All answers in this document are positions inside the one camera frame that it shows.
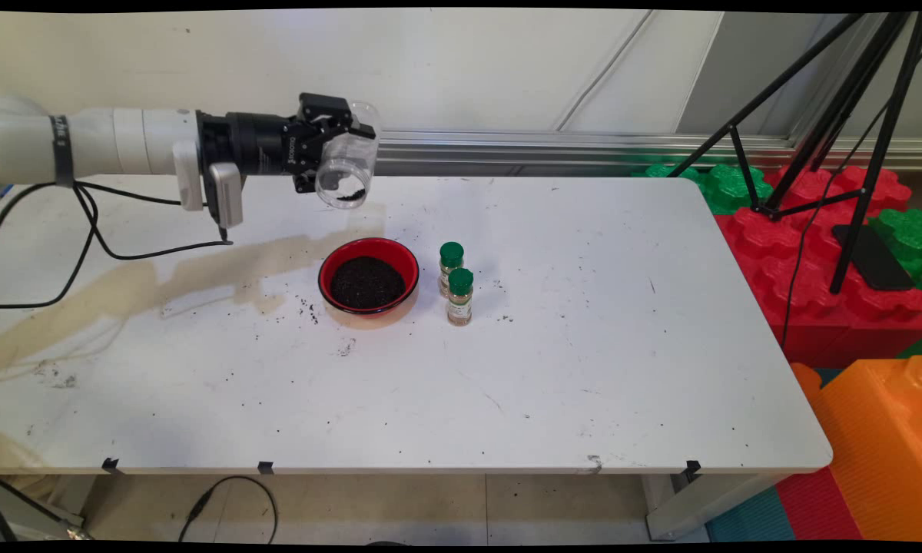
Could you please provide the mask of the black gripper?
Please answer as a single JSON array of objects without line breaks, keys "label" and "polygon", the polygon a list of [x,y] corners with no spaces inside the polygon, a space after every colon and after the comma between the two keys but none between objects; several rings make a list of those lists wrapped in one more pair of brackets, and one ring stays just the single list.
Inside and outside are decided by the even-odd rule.
[{"label": "black gripper", "polygon": [[208,167],[232,162],[243,177],[290,175],[299,194],[317,191],[317,173],[328,136],[351,134],[376,140],[376,128],[363,122],[345,98],[299,94],[298,116],[198,111],[202,190],[211,191]]}]

